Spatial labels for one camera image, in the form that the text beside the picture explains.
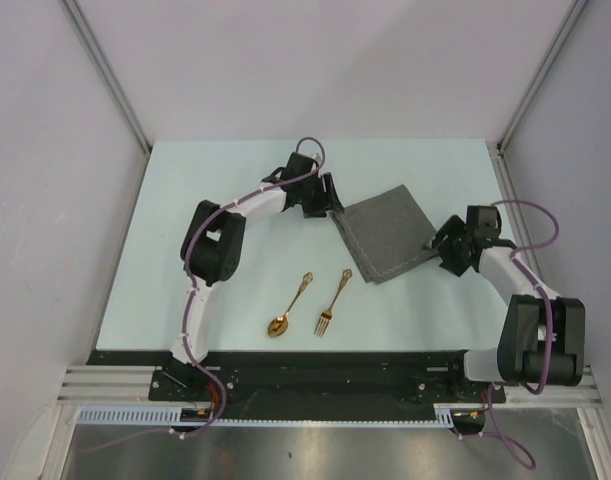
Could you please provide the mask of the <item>front aluminium frame rail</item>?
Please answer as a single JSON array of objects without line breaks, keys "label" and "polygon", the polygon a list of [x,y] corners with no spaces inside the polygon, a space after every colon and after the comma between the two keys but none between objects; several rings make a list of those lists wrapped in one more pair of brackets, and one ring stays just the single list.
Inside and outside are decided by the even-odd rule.
[{"label": "front aluminium frame rail", "polygon": [[[179,385],[163,376],[160,371],[147,366],[70,366],[64,376],[58,400],[83,404],[145,404],[155,394],[159,402],[173,403],[170,395],[163,393],[167,385],[176,389]],[[589,368],[575,387],[548,386],[539,395],[531,394],[524,387],[505,386],[494,397],[493,403],[502,409],[509,408],[601,408],[603,401]]]}]

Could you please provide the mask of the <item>gold fork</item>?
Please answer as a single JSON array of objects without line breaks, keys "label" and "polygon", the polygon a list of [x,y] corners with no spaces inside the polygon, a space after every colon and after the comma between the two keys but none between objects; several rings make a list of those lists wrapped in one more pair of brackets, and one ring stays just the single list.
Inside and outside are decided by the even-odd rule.
[{"label": "gold fork", "polygon": [[345,269],[343,271],[341,279],[337,287],[337,290],[336,290],[336,293],[330,305],[324,311],[321,312],[319,319],[316,323],[315,330],[314,330],[314,335],[316,337],[322,338],[325,335],[325,332],[328,329],[332,321],[332,318],[333,318],[334,306],[337,303],[338,298],[341,295],[341,292],[344,290],[344,288],[346,287],[347,283],[352,278],[352,276],[353,276],[353,271],[351,269]]}]

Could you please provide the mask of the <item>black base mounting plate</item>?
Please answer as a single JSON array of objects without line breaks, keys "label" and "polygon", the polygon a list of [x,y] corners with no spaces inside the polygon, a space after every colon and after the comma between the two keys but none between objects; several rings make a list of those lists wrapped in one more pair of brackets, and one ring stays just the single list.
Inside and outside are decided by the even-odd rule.
[{"label": "black base mounting plate", "polygon": [[[147,366],[168,375],[163,351],[94,351],[90,366]],[[487,382],[464,374],[464,352],[212,352],[199,370],[198,388],[167,385],[174,402],[208,402],[240,414],[320,409],[333,417],[399,419],[405,411],[438,403],[475,404]]]}]

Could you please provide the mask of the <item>grey cloth napkin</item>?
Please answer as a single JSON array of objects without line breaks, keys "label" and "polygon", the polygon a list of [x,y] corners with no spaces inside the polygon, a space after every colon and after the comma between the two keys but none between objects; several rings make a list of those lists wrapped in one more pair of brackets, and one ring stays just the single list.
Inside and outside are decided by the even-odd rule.
[{"label": "grey cloth napkin", "polygon": [[404,185],[333,213],[332,220],[363,280],[382,284],[434,257],[436,234]]}]

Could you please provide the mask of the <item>right aluminium frame post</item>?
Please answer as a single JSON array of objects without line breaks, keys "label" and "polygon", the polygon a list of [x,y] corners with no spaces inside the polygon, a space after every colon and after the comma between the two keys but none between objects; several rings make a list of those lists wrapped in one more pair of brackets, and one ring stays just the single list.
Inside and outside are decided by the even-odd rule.
[{"label": "right aluminium frame post", "polygon": [[592,1],[590,0],[574,0],[571,2],[514,113],[499,139],[495,141],[496,149],[500,153],[504,153],[509,147],[513,137],[524,122],[537,96],[552,73],[559,57],[566,48],[567,43],[574,34],[576,27],[591,4]]}]

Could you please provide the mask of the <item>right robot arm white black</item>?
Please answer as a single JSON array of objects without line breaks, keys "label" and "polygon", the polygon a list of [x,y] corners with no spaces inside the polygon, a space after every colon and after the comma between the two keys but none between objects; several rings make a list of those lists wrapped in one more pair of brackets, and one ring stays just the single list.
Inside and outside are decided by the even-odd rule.
[{"label": "right robot arm white black", "polygon": [[529,268],[522,249],[502,237],[496,206],[470,205],[464,219],[451,216],[430,241],[429,250],[440,259],[440,267],[455,276],[473,269],[507,305],[498,345],[467,351],[464,366],[446,376],[454,399],[471,400],[483,382],[522,385],[535,395],[549,385],[580,383],[585,306],[548,287]]}]

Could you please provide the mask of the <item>left aluminium frame post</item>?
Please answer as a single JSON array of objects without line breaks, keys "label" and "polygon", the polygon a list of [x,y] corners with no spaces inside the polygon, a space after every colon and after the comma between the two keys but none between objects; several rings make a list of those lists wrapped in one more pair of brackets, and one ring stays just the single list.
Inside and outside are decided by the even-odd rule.
[{"label": "left aluminium frame post", "polygon": [[149,157],[153,147],[147,139],[144,128],[79,2],[75,0],[58,0],[57,3],[63,10],[72,30],[99,76],[110,100],[125,122],[131,136],[143,154]]}]

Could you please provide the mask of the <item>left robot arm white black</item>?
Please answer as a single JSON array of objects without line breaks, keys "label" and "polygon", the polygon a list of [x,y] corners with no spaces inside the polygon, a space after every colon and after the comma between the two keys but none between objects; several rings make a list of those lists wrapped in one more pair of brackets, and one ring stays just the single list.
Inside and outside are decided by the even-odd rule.
[{"label": "left robot arm white black", "polygon": [[216,291],[230,280],[241,259],[246,229],[299,206],[305,218],[324,218],[344,210],[333,177],[322,168],[326,156],[293,151],[287,164],[263,178],[252,192],[224,204],[200,202],[183,240],[180,258],[189,280],[180,333],[163,371],[182,398],[199,397],[208,382],[199,370],[206,345],[210,308]]}]

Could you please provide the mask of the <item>gold spoon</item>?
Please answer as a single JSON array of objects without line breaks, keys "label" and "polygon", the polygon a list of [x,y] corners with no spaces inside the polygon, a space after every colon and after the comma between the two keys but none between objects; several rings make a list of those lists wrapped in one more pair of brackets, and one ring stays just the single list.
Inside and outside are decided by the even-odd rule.
[{"label": "gold spoon", "polygon": [[275,317],[273,320],[270,321],[268,327],[267,327],[267,335],[270,338],[276,338],[279,337],[281,335],[283,335],[286,330],[289,327],[289,315],[290,312],[292,310],[292,308],[294,307],[294,304],[297,302],[297,300],[299,299],[299,297],[302,295],[302,293],[306,290],[306,288],[309,286],[309,284],[313,281],[314,275],[312,272],[308,272],[306,273],[301,280],[301,283],[298,287],[298,290],[295,294],[295,296],[293,297],[293,299],[291,300],[289,306],[287,307],[286,311],[282,314],[279,315],[277,317]]}]

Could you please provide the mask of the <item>aluminium frame post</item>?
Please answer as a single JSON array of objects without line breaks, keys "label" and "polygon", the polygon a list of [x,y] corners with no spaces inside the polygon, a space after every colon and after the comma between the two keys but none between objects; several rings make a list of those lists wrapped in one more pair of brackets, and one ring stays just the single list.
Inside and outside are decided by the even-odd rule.
[{"label": "aluminium frame post", "polygon": [[57,3],[63,10],[72,30],[99,76],[110,100],[125,122],[131,136],[143,154],[149,157],[153,147],[147,139],[144,128],[79,2],[75,0],[58,0]]},{"label": "aluminium frame post", "polygon": [[500,153],[504,153],[509,147],[513,137],[524,122],[537,96],[552,73],[559,57],[566,48],[567,43],[574,34],[576,27],[591,4],[592,1],[590,0],[574,0],[571,2],[514,113],[499,139],[495,141],[496,149]]}]

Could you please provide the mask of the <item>right aluminium side rail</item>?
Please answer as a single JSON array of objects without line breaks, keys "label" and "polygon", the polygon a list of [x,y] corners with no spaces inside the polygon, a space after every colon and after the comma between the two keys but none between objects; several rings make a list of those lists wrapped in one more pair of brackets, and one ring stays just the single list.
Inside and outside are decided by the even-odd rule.
[{"label": "right aluminium side rail", "polygon": [[[517,195],[514,182],[511,179],[510,171],[504,154],[494,142],[486,143],[491,163],[495,172],[495,176],[501,192],[503,200],[517,200]],[[527,246],[532,243],[532,236],[528,227],[528,215],[531,213],[538,214],[539,211],[533,207],[522,204],[503,204],[511,225],[512,233],[514,234],[515,243],[518,246]],[[548,280],[547,272],[543,269],[542,262],[535,251],[528,251],[522,254],[526,264],[544,280]]]}]

